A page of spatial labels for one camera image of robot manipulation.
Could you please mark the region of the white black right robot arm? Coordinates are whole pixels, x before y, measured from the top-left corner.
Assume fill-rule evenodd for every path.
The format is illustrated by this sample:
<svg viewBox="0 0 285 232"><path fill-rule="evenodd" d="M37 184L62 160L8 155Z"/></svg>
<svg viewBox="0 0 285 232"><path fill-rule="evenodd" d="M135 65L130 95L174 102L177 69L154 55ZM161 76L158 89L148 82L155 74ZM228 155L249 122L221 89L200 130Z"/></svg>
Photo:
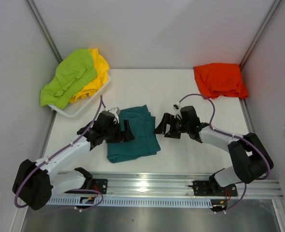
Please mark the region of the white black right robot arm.
<svg viewBox="0 0 285 232"><path fill-rule="evenodd" d="M230 184L249 184L259 180L274 167L272 159L255 133L233 135L212 128L209 123L200 121L192 106L179 109L175 115L165 113L153 132L174 139L180 139L181 134L186 133L192 140L215 146L230 155L232 166L210 176L208 188L214 195L221 194Z"/></svg>

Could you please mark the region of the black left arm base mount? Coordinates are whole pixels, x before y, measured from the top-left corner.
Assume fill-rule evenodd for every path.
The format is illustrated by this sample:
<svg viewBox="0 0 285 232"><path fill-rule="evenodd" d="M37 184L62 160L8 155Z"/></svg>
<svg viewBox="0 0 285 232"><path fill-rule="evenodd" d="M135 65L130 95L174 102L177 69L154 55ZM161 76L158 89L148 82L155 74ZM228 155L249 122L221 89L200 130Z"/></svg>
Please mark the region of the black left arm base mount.
<svg viewBox="0 0 285 232"><path fill-rule="evenodd" d="M88 193L85 191L86 189L91 189L91 190L96 190L98 192L101 192L102 194L106 194L107 192L107 187L108 187L108 180L107 179L98 179L94 178L93 175L83 169L82 167L78 167L74 169L75 171L79 172L80 174L83 175L85 178L85 181L80 189L83 189L83 191L77 191L75 189L66 191L65 193Z"/></svg>

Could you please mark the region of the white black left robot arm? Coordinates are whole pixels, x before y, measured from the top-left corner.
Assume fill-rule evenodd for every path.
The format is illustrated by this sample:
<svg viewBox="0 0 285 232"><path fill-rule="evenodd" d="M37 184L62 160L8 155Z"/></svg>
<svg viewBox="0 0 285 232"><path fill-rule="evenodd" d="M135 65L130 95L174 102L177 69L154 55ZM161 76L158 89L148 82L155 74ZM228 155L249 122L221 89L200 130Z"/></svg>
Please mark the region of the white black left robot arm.
<svg viewBox="0 0 285 232"><path fill-rule="evenodd" d="M93 175L84 168L78 167L66 174L59 173L65 166L103 142L123 143L134 140L127 119L119 120L118 114L111 110L96 116L59 151L36 161L26 159L20 164L12 188L16 207L22 208L19 199L25 206L39 210L51 197L61 193L101 194L93 187Z"/></svg>

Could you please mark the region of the teal shorts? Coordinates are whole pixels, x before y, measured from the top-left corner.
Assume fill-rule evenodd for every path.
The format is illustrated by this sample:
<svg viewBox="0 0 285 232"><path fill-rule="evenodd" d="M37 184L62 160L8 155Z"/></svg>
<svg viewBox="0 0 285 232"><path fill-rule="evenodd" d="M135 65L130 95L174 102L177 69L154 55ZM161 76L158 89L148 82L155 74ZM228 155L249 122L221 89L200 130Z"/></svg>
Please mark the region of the teal shorts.
<svg viewBox="0 0 285 232"><path fill-rule="evenodd" d="M146 105L123 109L119 114L121 129L128 120L134 140L107 144L107 159L111 163L135 160L140 157L156 155L161 150L155 130L155 117Z"/></svg>

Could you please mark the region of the orange shorts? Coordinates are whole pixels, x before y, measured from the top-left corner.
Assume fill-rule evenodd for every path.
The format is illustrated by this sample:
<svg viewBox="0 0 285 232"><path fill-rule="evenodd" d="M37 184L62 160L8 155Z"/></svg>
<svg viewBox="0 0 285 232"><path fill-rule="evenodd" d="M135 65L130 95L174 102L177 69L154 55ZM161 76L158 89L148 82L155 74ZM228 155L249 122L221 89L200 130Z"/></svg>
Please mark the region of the orange shorts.
<svg viewBox="0 0 285 232"><path fill-rule="evenodd" d="M200 93L211 99L219 96L246 99L249 96L238 64L211 63L195 66L194 78Z"/></svg>

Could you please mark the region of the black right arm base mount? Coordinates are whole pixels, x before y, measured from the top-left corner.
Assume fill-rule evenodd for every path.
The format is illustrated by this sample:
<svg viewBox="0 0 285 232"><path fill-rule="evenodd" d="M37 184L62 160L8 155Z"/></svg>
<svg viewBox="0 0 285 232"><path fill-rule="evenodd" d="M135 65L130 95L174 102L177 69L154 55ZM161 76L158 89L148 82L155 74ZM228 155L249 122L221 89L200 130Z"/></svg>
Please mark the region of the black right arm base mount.
<svg viewBox="0 0 285 232"><path fill-rule="evenodd" d="M237 197L236 185L229 184L226 187L221 187L215 180L215 174L212 174L208 180L194 180L188 187L193 189L195 196Z"/></svg>

